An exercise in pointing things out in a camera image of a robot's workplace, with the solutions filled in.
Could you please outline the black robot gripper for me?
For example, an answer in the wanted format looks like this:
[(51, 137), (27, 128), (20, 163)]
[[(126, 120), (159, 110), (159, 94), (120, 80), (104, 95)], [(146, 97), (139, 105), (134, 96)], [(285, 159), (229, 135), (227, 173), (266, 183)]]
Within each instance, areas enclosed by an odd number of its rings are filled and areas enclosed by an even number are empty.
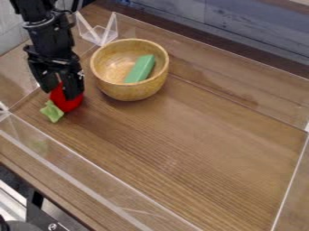
[(27, 21), (23, 25), (31, 36), (31, 45), (24, 47), (31, 73), (43, 92), (49, 93), (59, 84), (57, 71), (67, 100), (84, 91), (80, 58), (72, 50), (73, 26), (65, 13), (49, 13), (40, 21)]

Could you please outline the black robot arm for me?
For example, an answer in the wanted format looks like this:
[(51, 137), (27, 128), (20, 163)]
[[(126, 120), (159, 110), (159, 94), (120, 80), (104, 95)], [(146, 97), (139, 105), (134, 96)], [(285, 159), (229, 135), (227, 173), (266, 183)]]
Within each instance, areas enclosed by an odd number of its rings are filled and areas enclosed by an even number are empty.
[(39, 86), (45, 93), (60, 86), (65, 100), (72, 100), (84, 85), (80, 57), (72, 50), (75, 23), (67, 17), (71, 11), (57, 9), (56, 0), (9, 0), (9, 3), (31, 37), (31, 45), (23, 50)]

